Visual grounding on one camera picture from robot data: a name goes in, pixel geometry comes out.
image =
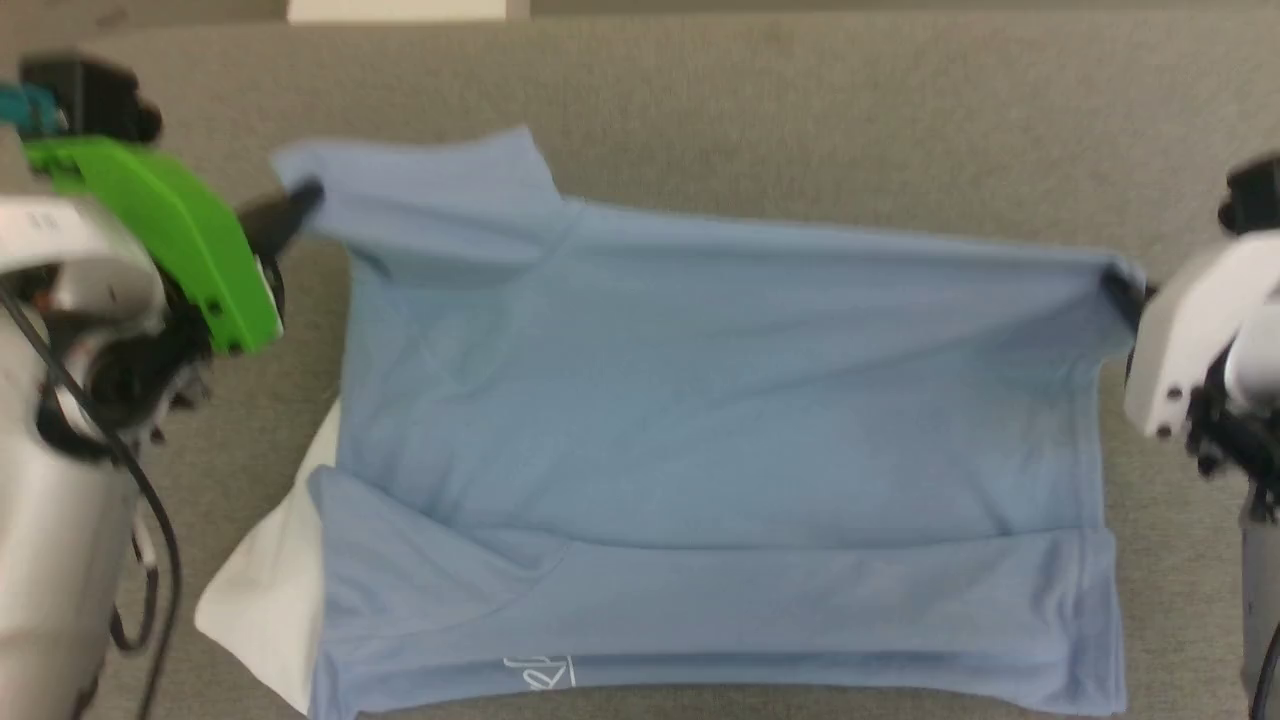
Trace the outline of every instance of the green plastic part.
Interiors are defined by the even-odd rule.
[[[215,352],[252,354],[280,316],[239,220],[178,160],[104,137],[27,142],[27,161],[63,195],[92,195],[201,309]]]

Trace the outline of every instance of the printed logo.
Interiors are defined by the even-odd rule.
[[[573,659],[567,655],[557,657],[547,655],[503,657],[502,664],[512,670],[520,670],[521,679],[525,680],[525,684],[531,691],[540,692],[563,687],[577,687],[577,676],[573,674]]]

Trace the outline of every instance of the gray table surface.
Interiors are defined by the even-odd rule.
[[[1219,236],[1225,169],[1280,147],[1280,14],[829,14],[516,26],[221,27],[100,41],[227,197],[274,187],[271,149],[317,135],[443,142],[527,123],[567,193],[664,210],[833,220],[1115,249],[1153,277]],[[0,190],[40,186],[0,141]],[[189,593],[157,717],[294,717],[191,625],[198,589],[287,492],[337,392],[344,259],[284,268],[288,334],[219,363],[215,401],[147,465]],[[1201,483],[1142,441],[1105,374],[1133,717],[1242,717],[1238,479]],[[96,719],[132,716],[113,660]],[[451,703],[438,720],[984,717],[982,698],[832,688],[573,691]]]

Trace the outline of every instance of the teal connector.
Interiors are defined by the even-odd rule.
[[[33,85],[0,85],[0,126],[14,126],[23,137],[61,135],[67,120],[52,92]]]

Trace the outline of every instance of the blue fabric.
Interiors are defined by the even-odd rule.
[[[526,132],[276,165],[355,275],[312,719],[712,682],[1124,708],[1115,258],[563,199]]]

